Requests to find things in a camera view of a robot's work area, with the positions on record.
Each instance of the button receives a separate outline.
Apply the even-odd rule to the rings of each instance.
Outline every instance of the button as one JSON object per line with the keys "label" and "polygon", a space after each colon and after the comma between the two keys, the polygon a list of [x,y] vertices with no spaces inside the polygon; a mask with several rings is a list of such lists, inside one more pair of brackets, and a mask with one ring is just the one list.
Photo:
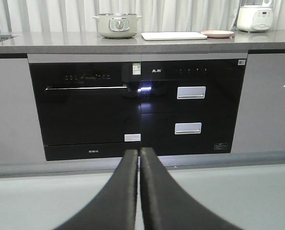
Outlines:
{"label": "button", "polygon": [[121,29],[123,27],[123,22],[122,21],[116,21],[116,27],[118,29]]}

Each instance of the gray cabinet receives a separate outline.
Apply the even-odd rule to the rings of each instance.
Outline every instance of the gray cabinet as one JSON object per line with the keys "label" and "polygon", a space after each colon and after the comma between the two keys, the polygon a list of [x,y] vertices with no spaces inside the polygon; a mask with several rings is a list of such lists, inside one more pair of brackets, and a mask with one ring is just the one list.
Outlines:
{"label": "gray cabinet", "polygon": [[0,59],[0,164],[45,161],[28,61]]}
{"label": "gray cabinet", "polygon": [[285,150],[285,54],[250,54],[231,152]]}

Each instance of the black object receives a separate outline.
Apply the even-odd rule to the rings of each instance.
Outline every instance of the black object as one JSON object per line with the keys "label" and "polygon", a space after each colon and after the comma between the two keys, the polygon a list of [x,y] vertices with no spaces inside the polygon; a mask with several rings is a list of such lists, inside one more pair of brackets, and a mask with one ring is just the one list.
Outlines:
{"label": "black object", "polygon": [[133,63],[30,64],[46,159],[122,157],[139,142]]}
{"label": "black object", "polygon": [[[142,62],[141,86],[152,89],[140,95],[141,147],[152,147],[158,156],[230,152],[245,61]],[[180,88],[203,86],[203,99],[177,98]],[[201,123],[201,132],[176,135],[176,125],[184,123]]]}
{"label": "black object", "polygon": [[122,157],[141,147],[157,155],[228,153],[245,64],[245,59],[30,64],[46,159]]}
{"label": "black object", "polygon": [[127,150],[96,197],[55,230],[133,230],[137,201],[136,150]]}
{"label": "black object", "polygon": [[240,230],[187,194],[152,148],[142,148],[140,164],[145,230]]}

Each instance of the white rice cooker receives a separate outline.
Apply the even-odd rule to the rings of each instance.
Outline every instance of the white rice cooker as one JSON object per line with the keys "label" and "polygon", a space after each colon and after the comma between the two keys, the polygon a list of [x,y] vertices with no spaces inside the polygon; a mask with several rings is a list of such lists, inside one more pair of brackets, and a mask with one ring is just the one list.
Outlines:
{"label": "white rice cooker", "polygon": [[272,0],[243,0],[238,12],[237,28],[248,32],[266,31],[273,24]]}
{"label": "white rice cooker", "polygon": [[137,34],[137,21],[141,16],[135,13],[101,13],[93,16],[98,21],[98,32],[108,38],[129,38]]}

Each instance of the brand logo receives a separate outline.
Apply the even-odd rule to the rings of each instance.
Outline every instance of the brand logo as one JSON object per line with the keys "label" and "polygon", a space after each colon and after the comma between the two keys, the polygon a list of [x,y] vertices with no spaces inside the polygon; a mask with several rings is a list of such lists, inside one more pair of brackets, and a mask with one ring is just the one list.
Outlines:
{"label": "brand logo", "polygon": [[95,152],[99,152],[99,150],[89,150],[88,153],[95,153]]}
{"label": "brand logo", "polygon": [[160,73],[160,72],[162,72],[162,69],[153,69],[152,70],[152,73]]}

